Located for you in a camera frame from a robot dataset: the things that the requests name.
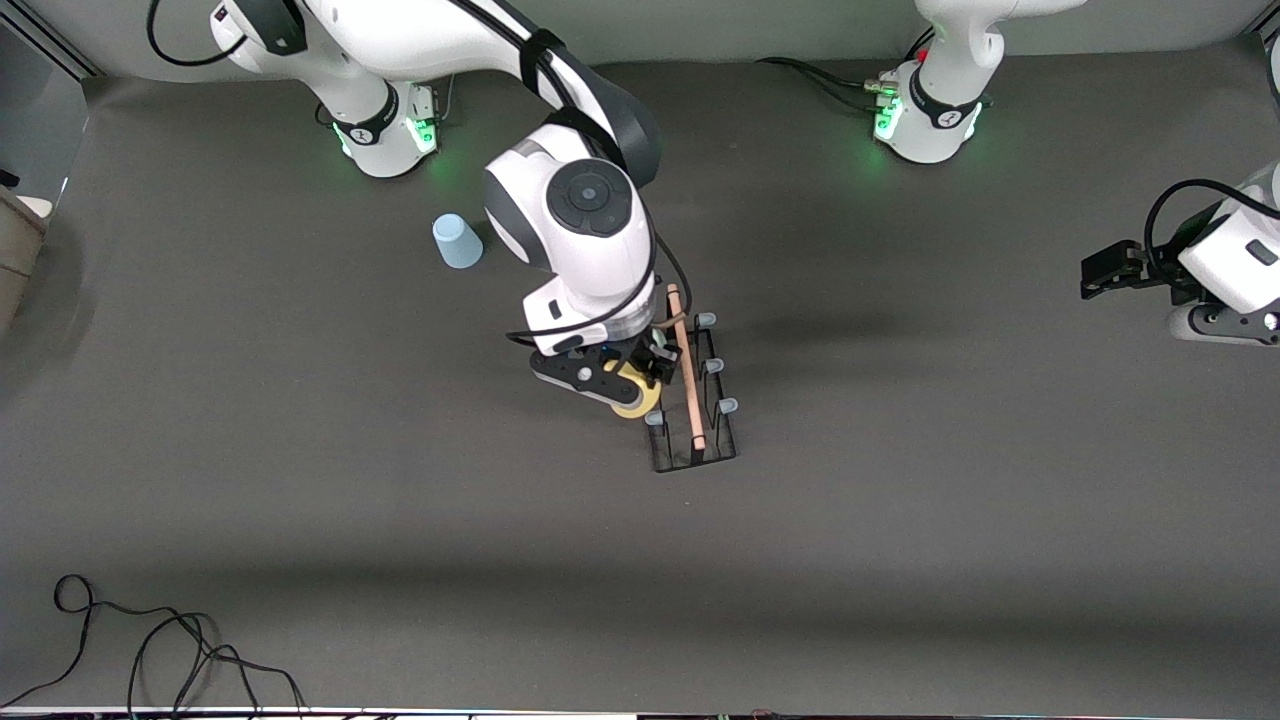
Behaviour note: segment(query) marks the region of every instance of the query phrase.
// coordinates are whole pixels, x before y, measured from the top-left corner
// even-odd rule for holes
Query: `white robot link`
[[[1180,340],[1280,345],[1280,163],[1239,187],[1188,179],[1166,190],[1143,242],[1120,241],[1080,263],[1080,297],[1120,288],[1170,287],[1169,329]],[[1170,197],[1189,187],[1226,196],[1181,223],[1161,246],[1156,220]]]
[[[525,299],[530,329],[507,337],[536,348],[530,364],[541,379],[625,418],[653,409],[680,355],[650,331],[657,251],[669,250],[637,192],[662,156],[639,100],[503,0],[224,0],[211,23],[239,67],[306,83],[374,177],[406,173],[434,150],[420,81],[497,69],[556,108],[485,168],[497,233],[554,275]]]
[[[996,23],[1051,15],[1088,0],[915,0],[933,26],[927,59],[906,58],[868,82],[878,92],[874,137],[913,163],[950,159],[973,137],[982,95],[1005,59]]]

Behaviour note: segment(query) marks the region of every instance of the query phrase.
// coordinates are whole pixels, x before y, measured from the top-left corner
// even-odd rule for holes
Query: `velcro strap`
[[[520,46],[520,81],[534,95],[538,95],[538,61],[543,59],[543,53],[561,47],[564,47],[564,42],[547,28],[538,28]]]
[[[614,165],[622,168],[622,172],[627,172],[626,158],[622,156],[622,149],[618,147],[617,141],[609,135],[609,131],[600,127],[600,123],[591,119],[577,108],[563,106],[556,110],[547,119],[543,120],[545,126],[563,126],[585,135],[591,138],[600,150],[604,151],[604,156],[609,159]]]

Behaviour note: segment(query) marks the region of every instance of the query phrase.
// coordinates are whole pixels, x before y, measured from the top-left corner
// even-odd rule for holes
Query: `gray tabletop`
[[[1280,152],[1263,67],[1011,59],[928,168],[783,68],[607,68],[667,132],[645,197],[742,402],[740,459],[662,477],[503,341],[544,275],[430,240],[545,114],[516,81],[460,78],[389,182],[300,85],[92,85],[0,348],[0,688],[69,659],[78,571],[316,705],[1275,717],[1277,356],[1076,288],[1162,188]],[[32,702],[122,702],[148,626],[102,616]],[[155,652],[163,703],[188,650]]]

